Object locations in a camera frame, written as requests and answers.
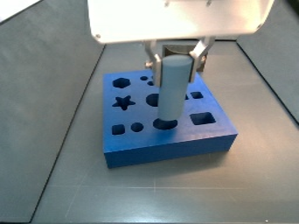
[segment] hexagonal hole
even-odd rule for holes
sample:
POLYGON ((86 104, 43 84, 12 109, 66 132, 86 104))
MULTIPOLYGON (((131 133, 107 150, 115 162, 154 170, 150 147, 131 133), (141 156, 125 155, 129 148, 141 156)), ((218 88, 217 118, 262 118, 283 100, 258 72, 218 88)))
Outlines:
POLYGON ((126 88, 131 85, 130 79, 126 79, 126 78, 119 78, 119 79, 114 80, 113 83, 114 83, 115 88, 126 88))

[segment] gray table surface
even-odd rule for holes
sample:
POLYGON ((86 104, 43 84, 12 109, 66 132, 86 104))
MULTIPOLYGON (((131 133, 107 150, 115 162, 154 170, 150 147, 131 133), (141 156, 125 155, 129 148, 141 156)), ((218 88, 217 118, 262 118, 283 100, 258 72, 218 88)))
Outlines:
POLYGON ((275 0, 266 24, 238 43, 299 123, 299 16, 286 0, 275 0))
POLYGON ((40 1, 0 25, 0 222, 34 216, 102 50, 87 1, 40 1))
POLYGON ((235 42, 202 76, 239 131, 230 152, 107 168, 102 77, 145 61, 141 43, 107 46, 34 222, 299 222, 298 126, 235 42))

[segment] square hole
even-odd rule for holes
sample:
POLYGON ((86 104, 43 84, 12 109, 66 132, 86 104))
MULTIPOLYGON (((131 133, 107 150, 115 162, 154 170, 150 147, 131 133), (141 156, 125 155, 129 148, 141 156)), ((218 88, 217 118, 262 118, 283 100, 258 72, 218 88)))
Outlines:
POLYGON ((123 135, 123 134, 126 134, 126 125, 125 124, 114 125, 113 126, 113 135, 118 136, 118 135, 123 135))
POLYGON ((201 98, 203 98, 202 92, 191 92, 191 97, 193 97, 194 99, 201 99, 201 98))
POLYGON ((215 118, 210 112, 193 114, 191 121, 194 125, 203 125, 209 123, 215 123, 215 118))

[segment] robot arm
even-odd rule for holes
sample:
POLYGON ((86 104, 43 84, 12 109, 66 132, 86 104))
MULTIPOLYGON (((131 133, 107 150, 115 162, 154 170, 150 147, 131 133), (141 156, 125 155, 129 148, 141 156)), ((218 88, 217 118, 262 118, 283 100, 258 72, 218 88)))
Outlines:
POLYGON ((255 32, 267 19, 274 1, 88 0, 91 33, 96 41, 145 41, 150 57, 146 65, 154 70, 154 84, 161 88, 161 119, 170 121, 181 116, 187 84, 194 81, 214 37, 255 32), (171 58, 162 59, 155 53, 157 39, 199 37, 207 38, 199 41, 190 58, 169 56, 171 58))

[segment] star-shaped hole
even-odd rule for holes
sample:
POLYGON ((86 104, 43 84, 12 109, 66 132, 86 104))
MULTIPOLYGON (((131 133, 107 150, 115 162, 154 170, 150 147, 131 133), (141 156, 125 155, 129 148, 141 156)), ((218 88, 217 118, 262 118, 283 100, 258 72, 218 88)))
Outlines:
POLYGON ((129 95, 126 98, 117 97, 117 103, 113 105, 113 107, 121 107, 123 110, 127 110, 129 106, 137 104, 134 101, 130 101, 130 99, 131 95, 129 95))

